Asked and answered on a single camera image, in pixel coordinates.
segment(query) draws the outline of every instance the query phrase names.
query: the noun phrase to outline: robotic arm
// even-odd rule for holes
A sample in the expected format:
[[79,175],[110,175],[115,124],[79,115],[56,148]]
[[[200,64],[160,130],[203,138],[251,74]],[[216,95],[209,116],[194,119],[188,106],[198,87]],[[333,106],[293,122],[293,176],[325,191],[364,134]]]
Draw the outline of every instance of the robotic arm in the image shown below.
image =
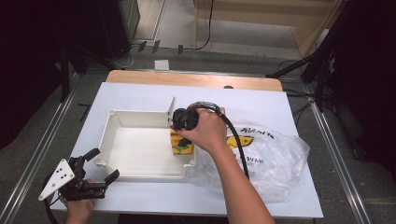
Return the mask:
[[85,180],[84,162],[90,161],[99,153],[99,149],[94,148],[84,156],[71,157],[69,162],[62,159],[38,200],[45,200],[57,189],[67,201],[105,198],[107,187],[120,176],[120,172],[114,171],[105,178],[105,183],[89,183]]

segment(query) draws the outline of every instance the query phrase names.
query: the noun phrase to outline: plastic bag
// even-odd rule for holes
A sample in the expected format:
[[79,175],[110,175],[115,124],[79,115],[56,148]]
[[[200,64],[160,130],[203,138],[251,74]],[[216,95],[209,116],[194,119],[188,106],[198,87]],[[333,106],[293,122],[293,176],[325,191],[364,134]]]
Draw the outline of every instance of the plastic bag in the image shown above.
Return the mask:
[[[244,149],[250,182],[266,202],[279,202],[288,196],[300,180],[309,145],[299,136],[284,135],[249,121],[234,121]],[[242,169],[239,150],[231,130],[227,132],[229,146]],[[222,194],[219,173],[213,159],[203,151],[196,152],[194,177],[206,181]]]

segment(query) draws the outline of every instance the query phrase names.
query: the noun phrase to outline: yellow box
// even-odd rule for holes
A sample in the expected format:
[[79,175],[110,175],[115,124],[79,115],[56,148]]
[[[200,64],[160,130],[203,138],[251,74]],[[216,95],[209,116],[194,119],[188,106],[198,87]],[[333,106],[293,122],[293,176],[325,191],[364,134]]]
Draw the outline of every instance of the yellow box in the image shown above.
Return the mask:
[[180,147],[179,143],[183,140],[183,137],[177,135],[177,133],[171,129],[171,144],[174,155],[191,155],[194,152],[194,144],[189,143],[185,147]]

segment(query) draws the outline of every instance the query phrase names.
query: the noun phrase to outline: black curtain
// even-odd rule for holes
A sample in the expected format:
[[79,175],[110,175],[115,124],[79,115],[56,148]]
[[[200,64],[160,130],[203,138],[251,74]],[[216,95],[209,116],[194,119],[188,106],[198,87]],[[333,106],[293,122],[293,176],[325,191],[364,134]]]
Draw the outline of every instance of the black curtain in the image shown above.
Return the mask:
[[[361,133],[352,141],[396,174],[396,2],[359,0],[339,34],[335,70],[328,80]],[[350,132],[356,127],[348,125]]]
[[62,1],[0,3],[0,149],[60,85]]

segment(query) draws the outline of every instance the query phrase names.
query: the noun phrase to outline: power cord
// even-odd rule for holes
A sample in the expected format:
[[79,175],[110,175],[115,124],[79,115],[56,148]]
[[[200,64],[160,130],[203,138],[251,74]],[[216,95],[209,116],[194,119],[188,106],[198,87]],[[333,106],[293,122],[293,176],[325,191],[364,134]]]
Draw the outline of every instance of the power cord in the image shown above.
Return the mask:
[[[206,15],[205,15],[204,21],[205,21],[205,29],[206,29],[206,31],[209,33],[209,28],[208,28],[208,26],[207,26]],[[210,43],[209,49],[212,49],[213,44],[212,44],[212,42],[211,42],[210,40],[209,40],[209,43]]]
[[[48,175],[46,176],[46,178],[44,179],[44,182],[43,182],[43,189],[44,189],[44,187],[47,186],[48,182],[50,181],[50,178],[51,178],[52,174],[53,174],[53,172],[51,172],[50,174],[48,174]],[[48,199],[45,199],[45,200],[43,201],[43,202],[44,202],[44,205],[45,205],[45,207],[46,207],[47,216],[48,216],[49,221],[50,221],[51,224],[58,224],[58,221],[56,220],[55,216],[52,214],[52,211],[50,210],[50,207],[51,207],[54,203],[56,203],[60,198],[61,198],[61,196],[59,195],[58,198],[57,198],[53,203],[49,203]]]
[[283,89],[283,91],[285,91],[285,92],[291,91],[291,92],[293,92],[293,93],[296,93],[296,94],[286,93],[286,95],[287,95],[288,97],[305,97],[305,96],[306,96],[306,97],[315,97],[315,94],[314,94],[314,93],[310,94],[310,93],[305,93],[305,92],[295,91],[295,90],[290,90],[290,89]]
[[244,153],[244,150],[242,149],[241,139],[239,139],[239,135],[236,132],[235,127],[231,124],[230,120],[227,117],[225,117],[224,114],[221,114],[220,117],[228,125],[228,127],[231,130],[231,132],[233,133],[233,136],[235,137],[236,144],[238,145],[238,150],[239,150],[239,155],[240,155],[240,159],[241,159],[241,162],[242,162],[242,166],[244,168],[245,176],[247,177],[247,179],[250,179],[250,177],[248,175],[248,165],[247,165],[247,161],[245,159],[245,153]]
[[[281,63],[279,63],[278,65],[277,65],[277,71],[279,72],[280,71],[280,66],[282,65],[282,64],[284,64],[284,63],[296,63],[296,62],[298,62],[297,60],[286,60],[286,61],[283,61],[283,62],[281,62]],[[301,72],[301,74],[303,73],[303,70],[302,70],[302,68],[301,68],[301,66],[299,67],[299,70],[300,70],[300,72]]]
[[138,46],[132,46],[131,49],[129,50],[129,55],[131,56],[131,62],[128,65],[122,65],[119,63],[116,63],[115,61],[111,61],[112,63],[114,63],[116,66],[120,67],[121,69],[125,69],[125,68],[129,68],[132,65],[134,65],[134,56],[132,55],[132,50],[139,48]]
[[297,127],[297,125],[298,125],[298,121],[300,120],[300,117],[301,117],[301,115],[303,114],[303,112],[304,112],[309,106],[311,106],[314,102],[315,102],[315,98],[312,98],[306,105],[304,105],[304,106],[301,107],[300,109],[298,109],[298,110],[296,110],[296,111],[293,112],[293,116],[294,116],[294,117],[298,115],[298,118],[297,118],[297,120],[296,120],[296,122],[295,122],[296,127]]
[[189,49],[189,50],[200,50],[200,49],[203,49],[204,47],[206,47],[206,45],[207,45],[207,43],[209,43],[209,40],[210,40],[210,27],[211,27],[211,24],[212,24],[212,14],[213,14],[213,2],[214,2],[214,0],[212,0],[212,4],[211,4],[211,6],[210,6],[210,14],[209,14],[209,35],[208,35],[208,37],[207,37],[207,40],[206,40],[206,42],[205,42],[205,44],[203,45],[203,46],[201,46],[200,48],[198,48],[198,49]]

